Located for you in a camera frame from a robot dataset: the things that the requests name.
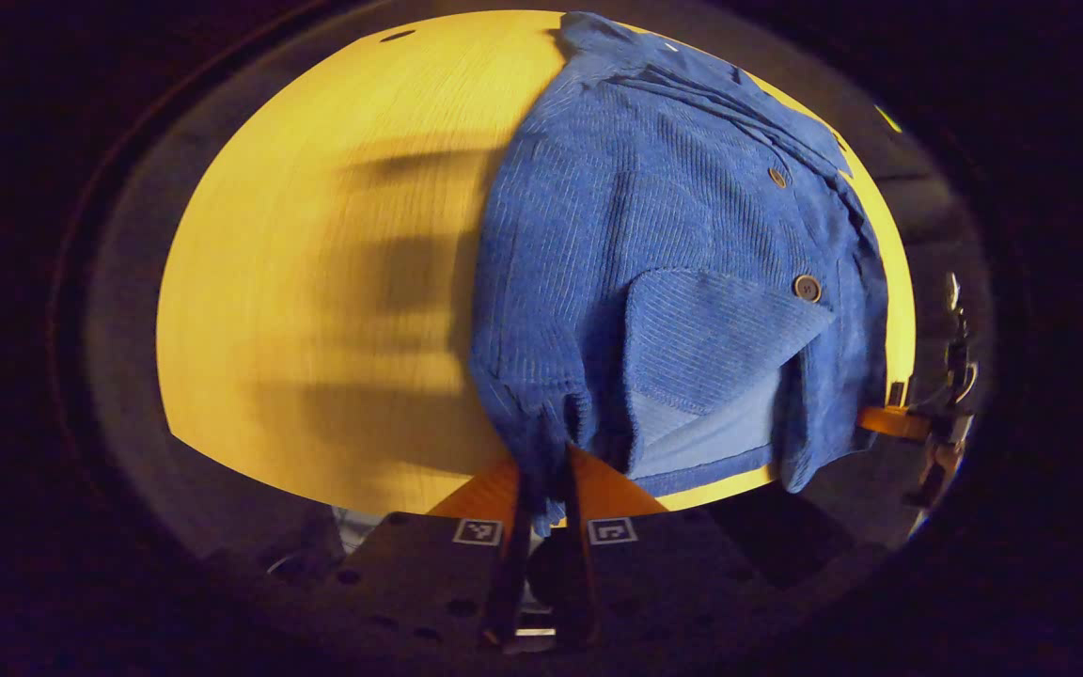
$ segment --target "shirt button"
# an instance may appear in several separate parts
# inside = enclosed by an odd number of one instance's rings
[[[822,284],[812,274],[801,274],[792,283],[792,290],[809,303],[817,303],[822,299]]]

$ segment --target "blue corduroy shirt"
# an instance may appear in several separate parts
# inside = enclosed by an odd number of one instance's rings
[[[656,495],[773,461],[803,489],[864,448],[885,390],[884,268],[837,139],[661,36],[567,13],[558,40],[482,220],[470,355],[534,509],[567,442]]]

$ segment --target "yellow table surface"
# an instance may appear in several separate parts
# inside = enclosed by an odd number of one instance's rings
[[[161,284],[158,374],[177,438],[375,513],[427,511],[507,454],[466,369],[479,223],[512,132],[564,64],[559,16],[455,14],[367,36],[246,121],[199,181]],[[380,41],[404,30],[416,32]],[[905,253],[846,155],[888,275],[889,380],[905,381]],[[772,478],[765,467],[662,502]]]

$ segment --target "wooden table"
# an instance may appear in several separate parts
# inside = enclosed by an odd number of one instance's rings
[[[507,454],[466,372],[470,296],[499,159],[564,64],[559,16],[455,14],[367,36],[246,121],[195,190],[161,284],[158,372],[177,438],[375,513],[427,511]],[[905,253],[843,145],[888,275],[889,382],[905,381]],[[680,509],[772,479],[765,467],[661,500]]]

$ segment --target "mounting hole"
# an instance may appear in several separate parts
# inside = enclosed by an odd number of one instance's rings
[[[738,583],[749,583],[755,578],[755,571],[751,567],[733,567],[726,575]]]
[[[622,617],[637,616],[640,610],[641,602],[638,601],[637,597],[626,597],[623,600],[615,600],[615,602],[609,606],[609,611]]]
[[[417,627],[412,632],[413,638],[427,639],[427,641],[442,643],[442,634],[432,627]]]
[[[451,613],[451,616],[470,617],[479,611],[479,604],[474,603],[474,600],[459,597],[459,599],[448,601],[445,611]]]
[[[395,621],[394,617],[388,616],[366,616],[366,622],[370,625],[378,625],[379,627],[386,627],[388,630],[399,630],[400,622]]]
[[[417,32],[416,30],[401,30],[400,32],[392,32],[387,36],[387,38],[379,39],[379,42],[391,42],[392,39],[407,38],[407,36]]]

